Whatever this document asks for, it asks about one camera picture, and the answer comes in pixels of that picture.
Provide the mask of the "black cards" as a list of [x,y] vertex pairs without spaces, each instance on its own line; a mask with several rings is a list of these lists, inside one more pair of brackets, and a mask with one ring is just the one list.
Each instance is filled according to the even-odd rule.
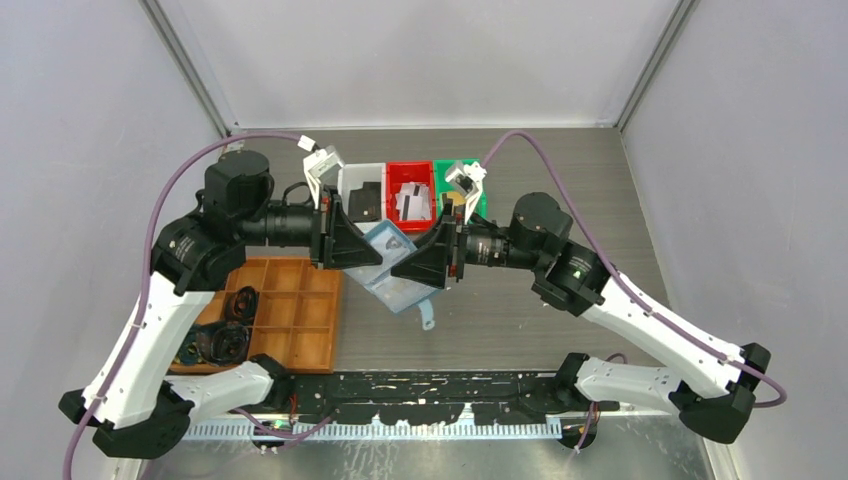
[[348,217],[355,223],[379,222],[382,220],[382,197],[380,182],[364,182],[353,189],[348,197]]

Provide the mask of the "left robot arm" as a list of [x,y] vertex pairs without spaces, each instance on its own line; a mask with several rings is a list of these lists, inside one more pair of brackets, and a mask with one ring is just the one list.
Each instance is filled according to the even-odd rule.
[[66,392],[60,411],[93,429],[108,457],[156,459],[194,425],[239,407],[277,413],[289,407],[294,381],[266,354],[201,377],[169,378],[190,327],[242,267],[250,245],[304,247],[326,269],[375,266],[381,255],[346,216],[335,184],[344,163],[333,147],[303,161],[310,198],[273,198],[268,159],[244,150],[205,172],[197,207],[146,238],[142,287],[118,343],[96,378]]

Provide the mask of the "white plastic bin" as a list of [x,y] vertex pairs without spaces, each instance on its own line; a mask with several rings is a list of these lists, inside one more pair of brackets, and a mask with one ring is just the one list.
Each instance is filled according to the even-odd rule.
[[387,218],[384,163],[347,164],[338,174],[338,191],[349,220],[367,233]]

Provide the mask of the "green plastic bin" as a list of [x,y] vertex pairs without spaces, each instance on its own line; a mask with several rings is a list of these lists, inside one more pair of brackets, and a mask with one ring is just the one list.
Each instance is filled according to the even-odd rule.
[[[466,198],[469,193],[465,192],[456,185],[456,181],[450,181],[448,179],[448,172],[455,166],[456,163],[473,165],[474,163],[479,163],[479,159],[439,159],[433,161],[434,192],[437,209],[436,217],[439,217],[442,214],[446,200],[451,201],[454,212],[456,212],[459,207],[463,207],[466,204]],[[487,194],[482,185],[480,186],[479,191],[480,193],[474,203],[474,213],[485,218],[487,216]]]

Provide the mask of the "blue card holder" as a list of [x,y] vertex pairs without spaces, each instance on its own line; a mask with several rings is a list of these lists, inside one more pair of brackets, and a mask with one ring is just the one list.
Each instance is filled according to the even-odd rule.
[[344,273],[394,314],[417,308],[422,329],[432,330],[436,321],[430,298],[439,290],[391,273],[393,266],[418,250],[413,240],[390,220],[377,223],[365,233],[364,239],[382,256],[382,263],[349,268]]

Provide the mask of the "gold cards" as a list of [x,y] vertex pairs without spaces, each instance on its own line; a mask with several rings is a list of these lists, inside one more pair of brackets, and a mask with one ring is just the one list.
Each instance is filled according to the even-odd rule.
[[459,192],[448,191],[439,195],[440,214],[447,212],[449,215],[464,217],[466,199]]

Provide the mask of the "wooden compartment tray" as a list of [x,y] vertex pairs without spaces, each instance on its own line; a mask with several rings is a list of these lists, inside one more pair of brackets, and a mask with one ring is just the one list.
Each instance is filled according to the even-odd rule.
[[211,374],[265,354],[295,373],[333,371],[342,274],[302,257],[253,257],[214,293],[169,372]]

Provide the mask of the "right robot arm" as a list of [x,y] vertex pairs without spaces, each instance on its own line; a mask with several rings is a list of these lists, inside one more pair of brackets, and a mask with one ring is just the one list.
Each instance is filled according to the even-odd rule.
[[572,241],[572,223],[542,192],[522,196],[504,227],[479,216],[462,225],[444,211],[391,273],[443,288],[468,265],[530,271],[532,290],[543,302],[618,334],[656,360],[645,367],[571,353],[537,394],[539,401],[556,412],[635,404],[675,415],[714,442],[734,442],[754,410],[770,352],[756,343],[723,341],[677,316]]

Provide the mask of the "red plastic bin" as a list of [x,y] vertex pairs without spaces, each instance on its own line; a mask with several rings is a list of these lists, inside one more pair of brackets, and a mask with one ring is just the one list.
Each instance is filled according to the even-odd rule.
[[401,231],[427,231],[436,219],[433,163],[388,162],[385,168],[386,218]]

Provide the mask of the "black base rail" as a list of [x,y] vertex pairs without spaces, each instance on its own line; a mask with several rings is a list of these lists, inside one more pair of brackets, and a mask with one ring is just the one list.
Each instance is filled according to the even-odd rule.
[[242,409],[294,414],[309,424],[327,417],[341,425],[450,425],[469,408],[476,426],[541,424],[547,417],[586,413],[557,397],[552,372],[369,371],[290,375],[283,390]]

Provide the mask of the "white cards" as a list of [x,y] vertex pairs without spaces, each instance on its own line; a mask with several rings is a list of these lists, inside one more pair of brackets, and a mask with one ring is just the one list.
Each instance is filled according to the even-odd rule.
[[427,184],[407,182],[395,194],[396,213],[401,221],[429,221],[432,219],[430,188]]

